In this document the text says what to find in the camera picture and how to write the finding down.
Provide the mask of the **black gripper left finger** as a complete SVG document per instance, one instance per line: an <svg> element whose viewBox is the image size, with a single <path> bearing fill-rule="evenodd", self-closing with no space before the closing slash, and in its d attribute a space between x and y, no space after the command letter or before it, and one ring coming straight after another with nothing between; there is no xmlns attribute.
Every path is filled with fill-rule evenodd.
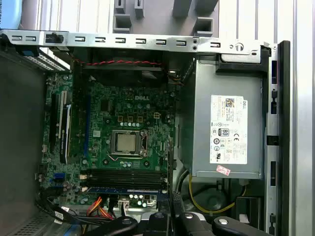
<svg viewBox="0 0 315 236"><path fill-rule="evenodd" d="M121 216L97 228L98 236L169 236L170 233L170 217L161 212L145 215L140 222Z"/></svg>

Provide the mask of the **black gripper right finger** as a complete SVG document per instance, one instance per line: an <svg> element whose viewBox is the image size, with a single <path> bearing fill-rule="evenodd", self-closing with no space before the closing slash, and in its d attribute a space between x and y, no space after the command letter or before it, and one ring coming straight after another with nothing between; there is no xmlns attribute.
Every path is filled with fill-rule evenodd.
<svg viewBox="0 0 315 236"><path fill-rule="evenodd" d="M204 215L198 212L185 211L181 194L172 197L173 212L177 236L267 236L248 224L226 216L219 216L209 224Z"/></svg>

